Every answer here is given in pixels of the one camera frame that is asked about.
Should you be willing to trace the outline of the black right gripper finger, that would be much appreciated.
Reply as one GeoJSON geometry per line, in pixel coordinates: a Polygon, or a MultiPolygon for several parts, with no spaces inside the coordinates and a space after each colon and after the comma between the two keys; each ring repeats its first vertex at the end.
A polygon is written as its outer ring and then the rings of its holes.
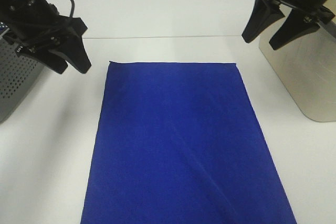
{"type": "Polygon", "coordinates": [[[246,43],[251,43],[266,28],[284,18],[280,3],[275,0],[255,0],[250,19],[242,33],[246,43]]]}
{"type": "Polygon", "coordinates": [[[288,18],[269,41],[273,50],[320,29],[316,19],[300,11],[291,11],[288,18]]]}

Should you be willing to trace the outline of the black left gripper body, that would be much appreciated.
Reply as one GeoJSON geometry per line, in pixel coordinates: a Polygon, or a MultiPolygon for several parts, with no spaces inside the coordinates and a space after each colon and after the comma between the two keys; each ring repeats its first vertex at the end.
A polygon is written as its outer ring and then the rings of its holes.
{"type": "Polygon", "coordinates": [[[64,16],[47,0],[1,0],[1,21],[9,27],[5,39],[31,51],[49,51],[69,36],[82,38],[87,26],[74,16],[75,1],[69,1],[70,11],[64,16]]]}

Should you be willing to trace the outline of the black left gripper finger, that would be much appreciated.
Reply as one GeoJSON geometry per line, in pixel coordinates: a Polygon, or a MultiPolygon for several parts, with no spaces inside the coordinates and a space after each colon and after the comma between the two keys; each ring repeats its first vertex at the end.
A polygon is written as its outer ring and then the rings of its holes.
{"type": "Polygon", "coordinates": [[[91,67],[81,37],[69,36],[56,48],[49,49],[49,52],[65,60],[82,74],[87,73],[91,67]]]}
{"type": "Polygon", "coordinates": [[[48,52],[47,50],[31,51],[27,47],[17,47],[17,55],[38,61],[58,74],[62,74],[68,67],[68,64],[64,59],[48,52]]]}

